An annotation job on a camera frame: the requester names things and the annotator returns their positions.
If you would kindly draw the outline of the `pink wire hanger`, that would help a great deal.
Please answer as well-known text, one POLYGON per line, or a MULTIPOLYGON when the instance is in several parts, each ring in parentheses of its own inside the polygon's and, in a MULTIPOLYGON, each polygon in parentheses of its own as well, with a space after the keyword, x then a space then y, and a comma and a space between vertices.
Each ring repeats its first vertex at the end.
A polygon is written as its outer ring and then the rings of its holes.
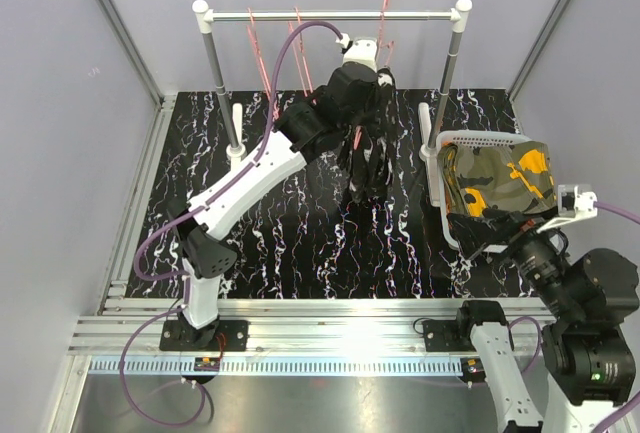
POLYGON ((379 20, 378 36, 377 36, 378 54, 380 54, 380 52, 383 50, 387 50, 387 57, 385 62, 383 63, 384 67, 389 66, 391 62, 391 58, 393 56, 394 47, 395 47, 394 40, 390 40, 390 41, 385 40, 386 13, 389 8, 389 4, 390 4, 390 0, 383 0, 382 7, 380 10, 380 20, 379 20))
MULTIPOLYGON (((288 30, 290 33, 292 33, 297 26, 300 26, 302 24, 300 12, 297 6, 294 7, 294 12, 296 14, 296 22, 288 22, 288 30)), ((294 59, 299 79, 301 81, 302 91, 305 96, 308 96, 313 92, 313 84, 311 81, 311 75, 306 59, 304 40, 301 34, 297 36, 297 45, 294 47, 294 59)))
POLYGON ((252 47, 252 51, 254 54, 256 66, 258 68, 258 73, 262 82, 262 86, 267 95, 267 98, 271 98, 271 83, 269 74, 266 70, 266 65, 261 53, 261 48, 258 40, 257 29, 256 29, 256 21, 253 15, 253 12, 250 8, 247 9, 247 13, 249 15, 249 23, 247 25, 247 34, 249 37, 249 41, 252 47))

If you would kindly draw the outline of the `black white patterned trousers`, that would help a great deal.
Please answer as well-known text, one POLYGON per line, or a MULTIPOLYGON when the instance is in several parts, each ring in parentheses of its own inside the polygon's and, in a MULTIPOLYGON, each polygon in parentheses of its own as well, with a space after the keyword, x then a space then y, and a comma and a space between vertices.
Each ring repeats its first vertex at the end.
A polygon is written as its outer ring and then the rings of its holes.
POLYGON ((348 121, 339 166, 349 174, 347 192, 355 203, 385 197, 397 160, 399 114, 396 81, 388 66, 363 107, 348 121))

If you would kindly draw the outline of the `camouflage olive yellow trousers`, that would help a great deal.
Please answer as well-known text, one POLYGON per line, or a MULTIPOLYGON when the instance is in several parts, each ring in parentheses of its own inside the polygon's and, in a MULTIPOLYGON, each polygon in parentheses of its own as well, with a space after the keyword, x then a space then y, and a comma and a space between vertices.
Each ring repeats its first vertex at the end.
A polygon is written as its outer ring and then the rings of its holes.
POLYGON ((449 213, 482 218, 487 209, 545 213, 556 206, 548 146, 538 141, 467 146, 449 142, 438 153, 449 213))

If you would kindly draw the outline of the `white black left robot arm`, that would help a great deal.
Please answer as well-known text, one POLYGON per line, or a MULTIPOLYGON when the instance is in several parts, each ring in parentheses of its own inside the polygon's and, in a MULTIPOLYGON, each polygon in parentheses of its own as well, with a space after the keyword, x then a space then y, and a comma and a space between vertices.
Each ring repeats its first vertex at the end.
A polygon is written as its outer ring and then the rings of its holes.
POLYGON ((374 117, 381 89, 390 83, 368 66, 344 63, 326 85, 284 108, 237 171, 171 209, 185 286, 176 319, 163 325, 161 350, 205 350, 216 344, 220 283, 238 257, 224 238, 275 186, 341 146, 356 126, 374 117))

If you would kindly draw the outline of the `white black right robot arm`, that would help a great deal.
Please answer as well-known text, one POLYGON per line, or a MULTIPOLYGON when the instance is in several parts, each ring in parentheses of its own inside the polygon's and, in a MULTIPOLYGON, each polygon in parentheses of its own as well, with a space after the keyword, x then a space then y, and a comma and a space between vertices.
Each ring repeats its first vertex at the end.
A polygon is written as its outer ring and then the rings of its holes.
POLYGON ((456 342, 478 354, 500 432, 606 432, 639 404, 631 388, 636 361, 621 325, 639 308, 634 263, 608 248, 570 263, 556 248, 555 220, 499 213, 490 231, 473 237, 466 253, 505 243, 498 263, 512 263, 554 321, 539 330, 548 372, 548 403, 533 406, 511 350, 509 323, 496 301, 467 300, 454 324, 456 342))

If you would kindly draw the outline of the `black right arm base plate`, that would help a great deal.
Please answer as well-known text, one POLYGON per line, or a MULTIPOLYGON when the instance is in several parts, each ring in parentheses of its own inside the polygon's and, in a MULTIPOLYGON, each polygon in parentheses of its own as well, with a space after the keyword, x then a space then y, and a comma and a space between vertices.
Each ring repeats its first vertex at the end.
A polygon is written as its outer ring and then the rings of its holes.
POLYGON ((427 352, 473 352, 469 336, 464 335, 455 320, 418 318, 413 322, 414 331, 423 339, 427 352))

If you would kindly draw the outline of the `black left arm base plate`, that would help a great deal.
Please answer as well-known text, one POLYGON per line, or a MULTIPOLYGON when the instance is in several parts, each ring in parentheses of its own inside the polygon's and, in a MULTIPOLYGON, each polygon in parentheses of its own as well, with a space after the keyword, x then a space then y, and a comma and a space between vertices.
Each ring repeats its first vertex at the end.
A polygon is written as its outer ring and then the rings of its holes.
POLYGON ((159 349, 169 352, 244 352, 248 330, 249 322, 246 320, 218 320, 202 329, 195 329, 181 319, 167 320, 163 324, 159 349))

